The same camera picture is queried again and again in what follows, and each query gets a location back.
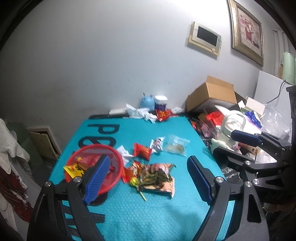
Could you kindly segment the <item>clear zip bag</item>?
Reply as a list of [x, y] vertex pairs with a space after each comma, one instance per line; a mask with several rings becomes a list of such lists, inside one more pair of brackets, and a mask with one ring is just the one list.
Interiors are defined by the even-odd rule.
[[186, 146], [189, 140], [175, 135], [167, 135], [164, 139], [163, 150], [172, 154], [186, 155]]

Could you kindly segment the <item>yellow green lollipop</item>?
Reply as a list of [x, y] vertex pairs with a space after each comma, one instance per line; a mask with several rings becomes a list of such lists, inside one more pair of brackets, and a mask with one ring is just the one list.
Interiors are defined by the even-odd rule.
[[142, 197], [142, 199], [144, 201], [147, 201], [147, 199], [145, 198], [145, 196], [143, 195], [143, 193], [140, 191], [139, 189], [139, 180], [137, 177], [132, 177], [129, 181], [129, 185], [136, 188], [138, 193], [140, 194], [140, 196]]

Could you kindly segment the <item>beige large snack bag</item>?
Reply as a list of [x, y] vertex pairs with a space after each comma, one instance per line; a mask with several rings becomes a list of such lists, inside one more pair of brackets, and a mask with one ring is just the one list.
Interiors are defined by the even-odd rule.
[[176, 168], [174, 164], [155, 163], [144, 165], [139, 180], [139, 189], [143, 191], [160, 192], [175, 196], [175, 178], [171, 176], [171, 170]]

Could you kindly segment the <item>white cartoon kettle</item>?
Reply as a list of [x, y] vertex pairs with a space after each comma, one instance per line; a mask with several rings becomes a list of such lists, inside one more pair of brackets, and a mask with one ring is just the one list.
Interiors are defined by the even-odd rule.
[[217, 147], [223, 147], [228, 150], [241, 154], [239, 144], [231, 138], [231, 133], [235, 130], [243, 131], [250, 134], [261, 133], [254, 124], [252, 124], [248, 117], [239, 111], [229, 111], [222, 121], [221, 130], [215, 138], [211, 139], [211, 154]]

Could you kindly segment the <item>red snack pack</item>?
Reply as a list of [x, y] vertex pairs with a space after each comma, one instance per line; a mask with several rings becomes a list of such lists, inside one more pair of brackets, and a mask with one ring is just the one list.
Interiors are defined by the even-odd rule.
[[224, 114], [220, 111], [214, 111], [206, 115], [206, 120], [211, 121], [215, 126], [221, 126], [224, 120]]

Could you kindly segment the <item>cardboard box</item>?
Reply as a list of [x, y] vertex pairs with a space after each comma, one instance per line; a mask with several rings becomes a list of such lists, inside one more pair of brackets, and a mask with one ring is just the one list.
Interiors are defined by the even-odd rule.
[[234, 86], [229, 82], [207, 76], [206, 81], [196, 88], [186, 99], [187, 112], [208, 113], [216, 109], [216, 105], [231, 108], [237, 104]]

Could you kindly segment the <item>small white wrapper at back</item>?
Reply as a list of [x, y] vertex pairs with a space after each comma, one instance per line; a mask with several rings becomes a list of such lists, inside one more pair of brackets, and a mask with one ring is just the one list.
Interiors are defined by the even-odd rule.
[[180, 114], [184, 112], [183, 108], [175, 106], [174, 108], [171, 109], [172, 114]]

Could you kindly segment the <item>white crumpled wrapper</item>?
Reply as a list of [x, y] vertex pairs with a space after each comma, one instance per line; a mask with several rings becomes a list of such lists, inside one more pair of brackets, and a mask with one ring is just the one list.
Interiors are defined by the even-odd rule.
[[124, 166], [126, 166], [134, 158], [134, 156], [131, 155], [123, 145], [119, 146], [116, 150], [121, 155]]

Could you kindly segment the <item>white cloth pile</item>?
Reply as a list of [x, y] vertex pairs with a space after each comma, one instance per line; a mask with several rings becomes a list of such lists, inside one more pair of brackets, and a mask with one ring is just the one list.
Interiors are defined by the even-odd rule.
[[1, 119], [1, 168], [7, 173], [11, 173], [11, 158], [19, 157], [24, 160], [25, 166], [28, 166], [30, 155], [23, 149], [13, 137], [5, 122]]

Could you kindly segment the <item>teal foam mat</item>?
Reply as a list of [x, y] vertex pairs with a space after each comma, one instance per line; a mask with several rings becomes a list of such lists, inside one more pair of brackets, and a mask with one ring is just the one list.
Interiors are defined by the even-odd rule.
[[105, 216], [98, 228], [106, 240], [194, 238], [209, 205], [197, 192], [187, 159], [195, 156], [216, 177], [223, 173], [185, 117], [160, 123], [131, 118], [85, 120], [67, 144], [50, 180], [55, 184], [64, 181], [71, 155], [92, 144], [123, 147], [132, 154], [107, 199], [89, 208]]

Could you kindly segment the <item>red candy packet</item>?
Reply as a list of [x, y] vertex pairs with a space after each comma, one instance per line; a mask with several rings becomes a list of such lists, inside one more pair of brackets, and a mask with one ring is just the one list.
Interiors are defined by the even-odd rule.
[[141, 157], [147, 161], [150, 160], [152, 154], [152, 149], [146, 146], [143, 146], [138, 143], [134, 143], [133, 145], [133, 156]]

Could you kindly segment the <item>white lid dark jar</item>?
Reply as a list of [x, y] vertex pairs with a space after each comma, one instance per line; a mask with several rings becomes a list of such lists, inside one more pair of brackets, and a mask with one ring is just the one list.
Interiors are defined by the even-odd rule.
[[154, 97], [154, 103], [155, 103], [154, 109], [165, 111], [167, 106], [167, 101], [168, 101], [168, 98], [165, 95], [156, 95]]

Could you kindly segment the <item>framed picture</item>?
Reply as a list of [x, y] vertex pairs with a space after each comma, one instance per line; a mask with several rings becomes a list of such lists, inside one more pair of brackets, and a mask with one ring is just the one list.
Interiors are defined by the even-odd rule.
[[259, 66], [264, 64], [262, 24], [236, 1], [227, 1], [231, 20], [232, 48]]

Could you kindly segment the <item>blue deer humidifier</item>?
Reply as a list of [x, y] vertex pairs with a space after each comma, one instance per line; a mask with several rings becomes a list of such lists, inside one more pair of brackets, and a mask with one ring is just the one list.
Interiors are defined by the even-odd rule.
[[139, 104], [140, 108], [148, 108], [149, 111], [154, 111], [155, 108], [155, 100], [152, 94], [143, 93], [143, 97], [140, 100]]

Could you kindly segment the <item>wall intercom panel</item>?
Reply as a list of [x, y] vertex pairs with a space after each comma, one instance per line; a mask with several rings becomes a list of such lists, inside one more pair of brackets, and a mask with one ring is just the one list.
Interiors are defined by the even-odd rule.
[[197, 22], [191, 23], [188, 42], [219, 56], [222, 36]]

